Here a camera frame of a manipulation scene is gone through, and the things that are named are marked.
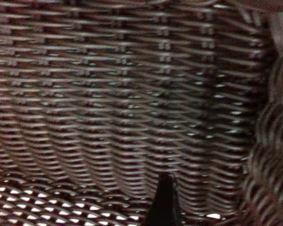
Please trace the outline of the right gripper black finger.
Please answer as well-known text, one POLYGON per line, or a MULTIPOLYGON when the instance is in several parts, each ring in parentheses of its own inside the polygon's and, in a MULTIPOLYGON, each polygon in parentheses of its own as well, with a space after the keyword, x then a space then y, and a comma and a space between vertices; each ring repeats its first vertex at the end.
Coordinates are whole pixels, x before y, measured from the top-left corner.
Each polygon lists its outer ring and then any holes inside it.
POLYGON ((163 173, 159 177, 155 197, 142 225, 179 226, 180 224, 181 208, 177 180, 171 173, 163 173))

